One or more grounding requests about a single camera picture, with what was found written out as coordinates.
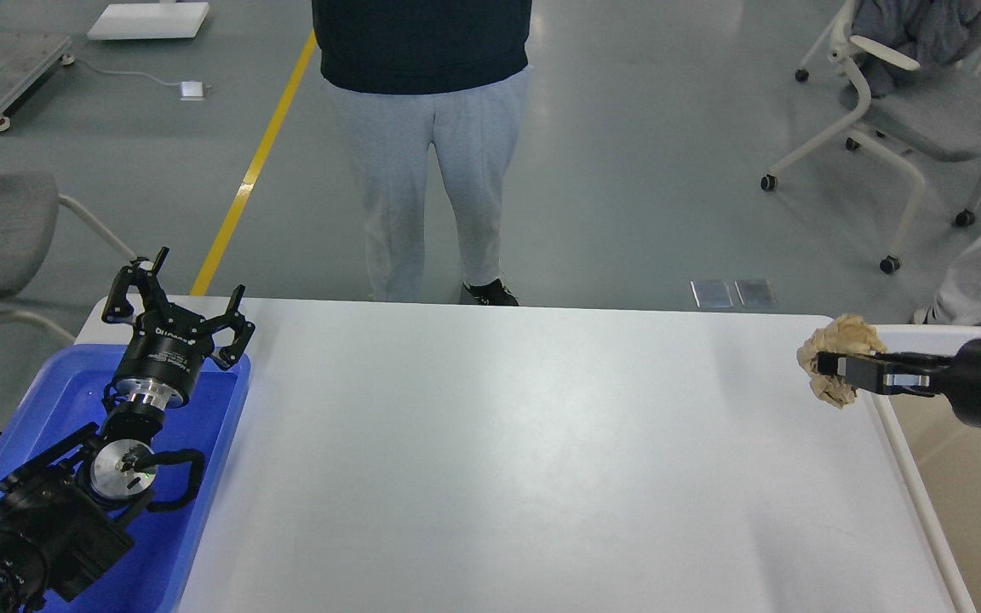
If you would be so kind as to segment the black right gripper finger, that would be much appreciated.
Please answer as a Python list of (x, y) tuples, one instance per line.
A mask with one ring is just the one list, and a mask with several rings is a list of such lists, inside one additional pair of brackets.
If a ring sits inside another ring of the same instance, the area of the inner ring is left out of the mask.
[(941, 392), (934, 383), (946, 371), (946, 366), (915, 368), (915, 366), (847, 366), (845, 381), (852, 387), (877, 395), (907, 395), (930, 398)]
[(945, 354), (895, 352), (855, 354), (819, 352), (815, 372), (822, 375), (852, 376), (855, 373), (931, 375), (951, 365), (953, 357)]

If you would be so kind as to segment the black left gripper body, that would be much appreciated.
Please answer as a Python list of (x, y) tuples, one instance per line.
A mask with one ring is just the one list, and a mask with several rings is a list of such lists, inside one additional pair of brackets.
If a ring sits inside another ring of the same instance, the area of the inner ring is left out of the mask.
[(158, 389), (166, 396), (163, 409), (184, 406), (198, 383), (203, 361), (214, 342), (197, 338), (205, 318), (183, 307), (172, 313), (144, 311), (134, 322), (134, 334), (112, 376), (112, 387), (121, 395)]

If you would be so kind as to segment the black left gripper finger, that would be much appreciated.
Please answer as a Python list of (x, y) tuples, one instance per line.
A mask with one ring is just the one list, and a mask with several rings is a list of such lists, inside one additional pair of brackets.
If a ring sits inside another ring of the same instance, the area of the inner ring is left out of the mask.
[[(218, 317), (199, 323), (199, 350), (222, 371), (229, 371), (238, 364), (255, 333), (255, 324), (240, 309), (245, 290), (244, 284), (238, 284), (230, 295), (226, 310)], [(215, 334), (221, 331), (232, 331), (233, 338), (228, 345), (215, 344)]]
[(171, 318), (171, 303), (158, 279), (158, 274), (167, 259), (169, 248), (160, 248), (152, 261), (139, 256), (117, 272), (112, 282), (112, 290), (106, 297), (101, 321), (106, 324), (134, 324), (136, 311), (129, 302), (129, 288), (135, 288), (141, 297), (141, 313), (156, 312), (163, 318)]

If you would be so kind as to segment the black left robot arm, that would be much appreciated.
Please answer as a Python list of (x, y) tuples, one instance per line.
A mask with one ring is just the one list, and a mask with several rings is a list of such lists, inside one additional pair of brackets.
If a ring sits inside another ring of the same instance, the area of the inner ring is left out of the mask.
[(168, 298), (159, 272), (168, 254), (117, 272), (102, 321), (131, 326), (131, 339), (89, 422), (0, 478), (0, 612), (37, 612), (50, 594), (71, 602), (126, 558), (129, 527), (144, 513), (178, 513), (205, 489), (218, 444), (157, 449), (172, 410), (186, 408), (207, 362), (229, 371), (255, 325), (245, 287), (214, 317)]

